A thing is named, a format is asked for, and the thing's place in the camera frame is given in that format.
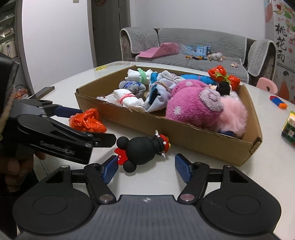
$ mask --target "red bow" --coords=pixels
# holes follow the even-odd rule
[[[115,149],[115,153],[118,154],[118,164],[123,165],[126,161],[128,161],[126,151],[120,148]]]

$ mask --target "person's hand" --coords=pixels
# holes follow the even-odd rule
[[[36,157],[41,160],[46,158],[46,155],[41,152],[35,152]],[[18,161],[15,158],[0,156],[0,175],[5,175],[5,183],[10,192],[16,192],[20,189],[21,184],[27,174],[33,170],[34,156],[27,160]]]

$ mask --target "gray sock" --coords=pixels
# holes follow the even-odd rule
[[[137,98],[143,98],[146,87],[139,82],[135,81],[122,81],[119,84],[119,89],[128,89]]]
[[[158,96],[155,98],[152,104],[149,103],[151,97],[151,91],[153,87],[156,86]],[[145,112],[150,113],[157,110],[162,110],[167,107],[167,103],[171,98],[171,94],[167,92],[166,88],[160,84],[151,84],[150,90],[147,94],[145,101]]]
[[[167,70],[165,70],[165,71],[158,74],[157,81],[160,81],[163,78],[168,79],[170,81],[173,81],[175,83],[179,83],[179,82],[185,80],[183,77],[179,77],[174,73],[168,72]]]

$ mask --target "black toy figure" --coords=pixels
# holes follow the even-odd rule
[[[216,91],[220,93],[221,96],[230,94],[230,84],[227,81],[222,81],[218,83]]]
[[[137,165],[146,164],[156,154],[165,157],[170,146],[169,139],[156,131],[152,139],[135,137],[129,140],[127,137],[119,137],[115,153],[118,154],[118,164],[123,165],[126,172],[132,173]]]

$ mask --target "pink ribbon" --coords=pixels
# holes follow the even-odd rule
[[[123,97],[121,97],[120,103],[122,104],[123,100],[127,97],[135,97],[135,96],[132,93],[128,93],[128,94],[124,95]]]

